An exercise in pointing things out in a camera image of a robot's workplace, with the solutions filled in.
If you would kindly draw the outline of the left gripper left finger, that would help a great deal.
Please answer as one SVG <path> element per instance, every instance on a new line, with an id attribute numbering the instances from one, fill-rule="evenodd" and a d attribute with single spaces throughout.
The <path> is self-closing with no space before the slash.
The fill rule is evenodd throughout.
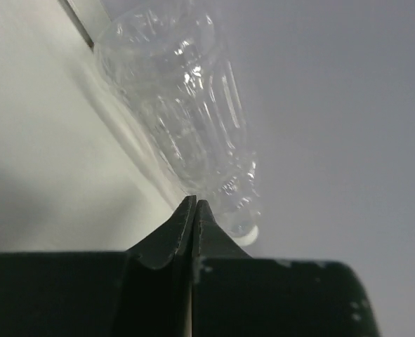
<path id="1" fill-rule="evenodd" d="M 125 251 L 0 253 L 0 336 L 184 336 L 196 204 Z"/>

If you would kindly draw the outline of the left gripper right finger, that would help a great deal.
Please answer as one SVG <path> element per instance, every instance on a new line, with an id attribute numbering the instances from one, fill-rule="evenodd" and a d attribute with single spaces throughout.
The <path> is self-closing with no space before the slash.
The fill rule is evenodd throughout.
<path id="1" fill-rule="evenodd" d="M 193 336 L 378 336 L 365 288 L 348 265 L 253 258 L 207 201 L 193 225 Z"/>

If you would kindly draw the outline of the clear crushed plastic bottle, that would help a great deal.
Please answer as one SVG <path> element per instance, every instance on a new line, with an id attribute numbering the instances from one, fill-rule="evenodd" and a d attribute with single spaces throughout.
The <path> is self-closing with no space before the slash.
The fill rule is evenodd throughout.
<path id="1" fill-rule="evenodd" d="M 240 246 L 259 234 L 256 153 L 223 31 L 203 1 L 147 1 L 95 43 L 101 76 L 182 191 Z"/>

